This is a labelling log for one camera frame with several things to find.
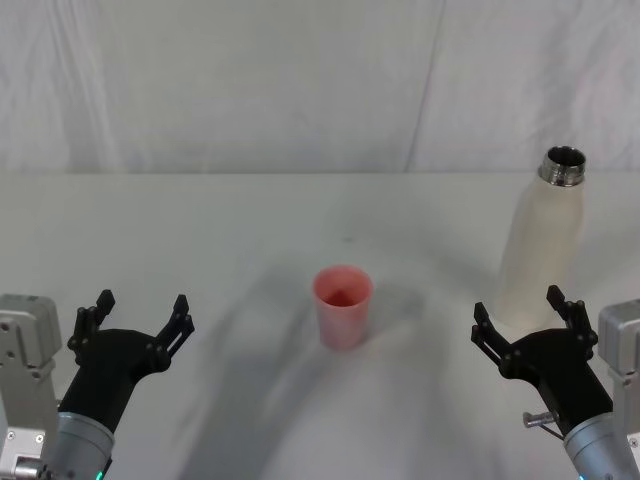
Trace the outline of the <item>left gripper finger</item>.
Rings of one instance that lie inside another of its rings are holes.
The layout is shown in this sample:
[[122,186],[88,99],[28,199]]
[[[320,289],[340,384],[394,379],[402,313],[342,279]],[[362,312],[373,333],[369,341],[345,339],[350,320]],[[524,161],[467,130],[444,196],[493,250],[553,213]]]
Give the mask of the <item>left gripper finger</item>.
[[146,360],[151,373],[166,371],[171,359],[195,331],[184,294],[177,296],[168,322],[146,346]]
[[111,290],[105,289],[98,296],[95,304],[90,307],[77,309],[73,334],[67,342],[67,347],[74,353],[75,363],[80,365],[83,355],[99,332],[105,318],[111,313],[115,305],[115,298]]

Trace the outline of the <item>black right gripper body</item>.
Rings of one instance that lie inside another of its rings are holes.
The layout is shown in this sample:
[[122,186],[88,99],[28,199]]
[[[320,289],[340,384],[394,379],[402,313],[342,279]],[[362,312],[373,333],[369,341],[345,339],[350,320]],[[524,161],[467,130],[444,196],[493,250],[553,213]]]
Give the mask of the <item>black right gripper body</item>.
[[530,383],[562,435],[613,410],[612,399],[589,366],[597,334],[572,329],[531,333],[501,352],[501,375]]

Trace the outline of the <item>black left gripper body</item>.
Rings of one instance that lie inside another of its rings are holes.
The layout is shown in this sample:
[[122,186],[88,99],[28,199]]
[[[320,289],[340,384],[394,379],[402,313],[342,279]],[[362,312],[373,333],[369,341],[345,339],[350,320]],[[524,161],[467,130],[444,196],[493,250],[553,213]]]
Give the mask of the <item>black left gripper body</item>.
[[78,365],[58,411],[87,417],[110,431],[124,414],[136,384],[167,369],[167,349],[138,331],[108,329],[87,338],[72,336]]

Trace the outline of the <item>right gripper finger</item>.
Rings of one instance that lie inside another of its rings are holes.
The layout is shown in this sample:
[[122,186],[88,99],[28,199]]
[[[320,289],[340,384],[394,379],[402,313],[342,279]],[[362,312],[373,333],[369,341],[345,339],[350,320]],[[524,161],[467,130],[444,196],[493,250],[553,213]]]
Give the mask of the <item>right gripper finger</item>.
[[549,286],[546,300],[565,322],[566,327],[573,332],[583,350],[584,359],[591,360],[594,355],[593,347],[598,343],[598,335],[591,326],[585,303],[582,300],[576,302],[567,300],[557,285]]
[[502,376],[513,373],[513,347],[495,328],[482,302],[474,306],[471,341],[498,367]]

